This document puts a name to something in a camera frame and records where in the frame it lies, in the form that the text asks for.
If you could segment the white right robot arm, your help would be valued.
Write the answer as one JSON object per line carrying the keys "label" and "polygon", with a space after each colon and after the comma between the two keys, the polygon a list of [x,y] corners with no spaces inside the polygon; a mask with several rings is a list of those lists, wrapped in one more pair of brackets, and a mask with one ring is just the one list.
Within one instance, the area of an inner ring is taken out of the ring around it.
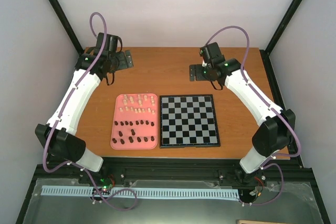
{"label": "white right robot arm", "polygon": [[252,148],[239,162],[242,170],[251,174],[290,143],[295,115],[272,102],[237,59],[225,59],[218,43],[201,47],[199,54],[203,59],[199,64],[202,78],[211,83],[218,82],[220,89],[227,88],[235,94],[258,125],[252,137]]}

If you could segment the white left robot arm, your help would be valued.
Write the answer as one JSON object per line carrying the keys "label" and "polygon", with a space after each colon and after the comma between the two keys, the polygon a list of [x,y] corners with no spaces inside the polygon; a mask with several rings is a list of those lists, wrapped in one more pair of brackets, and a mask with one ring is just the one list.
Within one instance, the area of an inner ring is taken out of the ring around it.
{"label": "white left robot arm", "polygon": [[81,115],[94,90],[101,81],[112,85],[109,74],[132,68],[130,51],[122,50],[122,39],[116,35],[99,33],[97,43],[80,55],[75,65],[70,86],[56,112],[46,124],[38,124],[35,134],[44,147],[43,166],[47,167],[47,157],[52,155],[65,160],[67,165],[76,164],[81,169],[91,171],[91,178],[97,183],[108,180],[109,170],[104,167],[103,158],[87,148],[84,140],[76,137]]}

